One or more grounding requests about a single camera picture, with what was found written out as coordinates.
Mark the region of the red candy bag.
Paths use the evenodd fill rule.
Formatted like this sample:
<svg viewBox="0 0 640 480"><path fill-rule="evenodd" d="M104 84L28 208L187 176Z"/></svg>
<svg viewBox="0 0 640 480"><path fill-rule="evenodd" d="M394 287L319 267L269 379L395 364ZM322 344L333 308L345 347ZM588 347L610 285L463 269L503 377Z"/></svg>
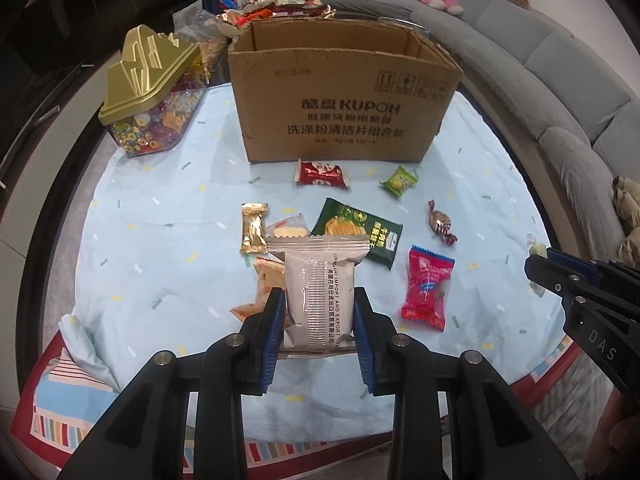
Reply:
<svg viewBox="0 0 640 480"><path fill-rule="evenodd" d="M442 332L446 326L446 295L454 259L413 245L408 255L408 289L400 315Z"/></svg>

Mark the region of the gold fortune biscuits packet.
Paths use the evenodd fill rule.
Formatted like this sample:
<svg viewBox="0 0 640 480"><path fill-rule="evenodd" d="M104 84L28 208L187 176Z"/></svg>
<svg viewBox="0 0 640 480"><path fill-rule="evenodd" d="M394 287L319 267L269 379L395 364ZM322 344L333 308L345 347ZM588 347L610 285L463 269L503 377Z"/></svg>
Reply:
<svg viewBox="0 0 640 480"><path fill-rule="evenodd" d="M241 322L254 314L262 313L274 288L285 290L285 265L280 260L257 257L253 262L258 282L255 300L252 304L242 304L230 312Z"/></svg>

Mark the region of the silver snack packet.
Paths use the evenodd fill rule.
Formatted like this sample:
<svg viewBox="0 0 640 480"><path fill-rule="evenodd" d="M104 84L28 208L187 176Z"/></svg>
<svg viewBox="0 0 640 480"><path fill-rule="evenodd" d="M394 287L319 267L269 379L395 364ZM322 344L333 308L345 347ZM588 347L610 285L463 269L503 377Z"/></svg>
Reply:
<svg viewBox="0 0 640 480"><path fill-rule="evenodd" d="M369 237L269 237L267 245L285 266L281 351L301 358L354 351L355 269L370 252Z"/></svg>

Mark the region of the grey curved sofa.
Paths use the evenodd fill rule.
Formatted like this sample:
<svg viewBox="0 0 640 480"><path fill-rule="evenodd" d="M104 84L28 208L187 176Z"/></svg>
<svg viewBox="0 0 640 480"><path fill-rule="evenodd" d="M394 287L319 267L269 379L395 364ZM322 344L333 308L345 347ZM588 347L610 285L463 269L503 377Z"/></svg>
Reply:
<svg viewBox="0 0 640 480"><path fill-rule="evenodd" d="M590 47L508 0L321 0L340 18L422 26L460 64L463 83L528 177L561 249L618 259L626 237L613 182L639 179L639 99Z"/></svg>

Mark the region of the twisted foil wrapped candy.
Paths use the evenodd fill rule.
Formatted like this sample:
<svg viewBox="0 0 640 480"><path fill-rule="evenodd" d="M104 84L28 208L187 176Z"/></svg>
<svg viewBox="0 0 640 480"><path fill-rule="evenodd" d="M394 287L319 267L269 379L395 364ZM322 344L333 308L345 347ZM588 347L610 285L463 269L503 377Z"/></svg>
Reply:
<svg viewBox="0 0 640 480"><path fill-rule="evenodd" d="M458 238L451 232L451 219L448 214L436 208L434 200L427 203L427 220L432 231L440 237L447 245L452 246L457 243Z"/></svg>

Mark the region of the light blue tablecloth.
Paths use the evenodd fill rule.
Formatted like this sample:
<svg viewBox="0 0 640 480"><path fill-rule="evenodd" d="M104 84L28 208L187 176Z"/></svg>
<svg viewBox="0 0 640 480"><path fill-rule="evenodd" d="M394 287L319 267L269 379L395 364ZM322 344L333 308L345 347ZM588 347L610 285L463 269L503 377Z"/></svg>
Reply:
<svg viewBox="0 0 640 480"><path fill-rule="evenodd" d="M157 351L206 350L238 330L231 309L255 297L257 276L240 252L241 206L267 203L267 221L302 214L314 224L327 198L370 212L402 229L391 269L371 260L356 282L371 306L432 351L475 349L507 382L547 359L562 340L557 296L537 294L524 263L547 232L527 186L471 103L456 94L420 164L419 182L401 197L380 183L390 162L346 162L349 188L294 182L294 167L250 164L233 91L205 93L172 150L129 158L117 151L96 186L82 230L73 316L65 336L88 341L75 358L96 356L99 373L124 386ZM447 246L427 220L427 203L451 219ZM413 245L454 259L440 332L404 320L408 255Z"/></svg>

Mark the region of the small green candy packet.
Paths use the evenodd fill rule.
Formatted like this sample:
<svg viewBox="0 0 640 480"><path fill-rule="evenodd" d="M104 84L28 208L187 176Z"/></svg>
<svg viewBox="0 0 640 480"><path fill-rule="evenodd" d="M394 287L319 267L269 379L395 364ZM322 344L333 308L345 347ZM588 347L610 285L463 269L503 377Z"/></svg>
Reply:
<svg viewBox="0 0 640 480"><path fill-rule="evenodd" d="M403 166L398 166L393 174L382 181L380 185L393 196L401 197L408 188L412 188L419 182L419 177L415 171L410 171Z"/></svg>

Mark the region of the gold foil snack bar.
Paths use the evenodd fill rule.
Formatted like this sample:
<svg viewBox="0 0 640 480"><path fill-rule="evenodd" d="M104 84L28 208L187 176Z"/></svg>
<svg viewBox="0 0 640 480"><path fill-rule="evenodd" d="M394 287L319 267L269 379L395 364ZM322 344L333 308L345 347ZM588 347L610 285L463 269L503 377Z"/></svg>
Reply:
<svg viewBox="0 0 640 480"><path fill-rule="evenodd" d="M267 252L265 215L267 203L245 203L241 206L242 254L265 254Z"/></svg>

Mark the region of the dark green cracker packet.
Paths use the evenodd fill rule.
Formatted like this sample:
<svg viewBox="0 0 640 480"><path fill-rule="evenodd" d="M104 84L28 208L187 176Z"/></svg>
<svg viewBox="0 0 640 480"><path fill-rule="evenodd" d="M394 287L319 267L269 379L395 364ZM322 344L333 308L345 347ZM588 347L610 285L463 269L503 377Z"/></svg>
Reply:
<svg viewBox="0 0 640 480"><path fill-rule="evenodd" d="M312 235L365 235L369 240L367 258L391 269L396 259L404 227L390 220L327 198Z"/></svg>

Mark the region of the clear packet white snack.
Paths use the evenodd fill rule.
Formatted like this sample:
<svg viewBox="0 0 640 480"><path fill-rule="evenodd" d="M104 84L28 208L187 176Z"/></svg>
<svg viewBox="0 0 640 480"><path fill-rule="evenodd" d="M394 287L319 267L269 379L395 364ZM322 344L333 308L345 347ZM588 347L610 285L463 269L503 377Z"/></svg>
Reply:
<svg viewBox="0 0 640 480"><path fill-rule="evenodd" d="M306 220L302 214L294 214L266 227L268 237L304 237L309 235Z"/></svg>

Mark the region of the red white snack packet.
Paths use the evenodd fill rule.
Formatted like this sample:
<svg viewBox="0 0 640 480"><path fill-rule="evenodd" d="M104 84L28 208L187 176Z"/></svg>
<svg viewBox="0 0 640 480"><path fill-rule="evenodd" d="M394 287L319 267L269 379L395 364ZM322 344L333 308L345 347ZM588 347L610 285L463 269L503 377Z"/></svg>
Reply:
<svg viewBox="0 0 640 480"><path fill-rule="evenodd" d="M349 188L349 180L341 166L328 162L305 162L299 159L294 172L294 182L299 185L326 185L332 188Z"/></svg>

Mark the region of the brown cardboard box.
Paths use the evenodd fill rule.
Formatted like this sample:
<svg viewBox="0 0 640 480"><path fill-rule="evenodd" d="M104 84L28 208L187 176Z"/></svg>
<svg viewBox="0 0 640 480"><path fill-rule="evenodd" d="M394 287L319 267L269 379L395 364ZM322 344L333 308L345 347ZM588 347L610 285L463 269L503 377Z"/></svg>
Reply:
<svg viewBox="0 0 640 480"><path fill-rule="evenodd" d="M333 18L250 23L228 62L253 164L420 162L463 75L408 27Z"/></svg>

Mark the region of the gold lid candy jar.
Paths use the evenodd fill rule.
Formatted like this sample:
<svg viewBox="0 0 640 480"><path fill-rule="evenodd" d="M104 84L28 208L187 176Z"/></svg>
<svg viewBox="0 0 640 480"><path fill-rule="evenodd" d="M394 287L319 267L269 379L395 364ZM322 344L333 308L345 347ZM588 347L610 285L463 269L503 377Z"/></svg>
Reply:
<svg viewBox="0 0 640 480"><path fill-rule="evenodd" d="M168 151L181 141L207 84L197 44L137 26L107 70L99 121L129 158Z"/></svg>

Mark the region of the clear plastic bag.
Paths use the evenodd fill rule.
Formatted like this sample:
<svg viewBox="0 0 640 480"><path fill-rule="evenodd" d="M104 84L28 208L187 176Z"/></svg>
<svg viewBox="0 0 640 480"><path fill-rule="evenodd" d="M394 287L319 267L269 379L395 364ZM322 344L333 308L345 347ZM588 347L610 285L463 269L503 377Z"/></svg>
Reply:
<svg viewBox="0 0 640 480"><path fill-rule="evenodd" d="M214 16L196 0L172 14L175 33L180 39L197 44L201 51L205 75L210 86L231 80L228 50L231 40L224 36L214 22Z"/></svg>

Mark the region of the tiered white snack bowl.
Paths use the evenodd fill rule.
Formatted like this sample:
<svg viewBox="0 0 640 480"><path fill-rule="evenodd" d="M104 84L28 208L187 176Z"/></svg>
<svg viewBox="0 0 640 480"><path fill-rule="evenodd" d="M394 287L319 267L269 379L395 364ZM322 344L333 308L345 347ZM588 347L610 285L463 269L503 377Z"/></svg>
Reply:
<svg viewBox="0 0 640 480"><path fill-rule="evenodd" d="M222 12L207 21L221 35L239 36L249 24L270 18L332 18L335 11L320 0L224 0Z"/></svg>

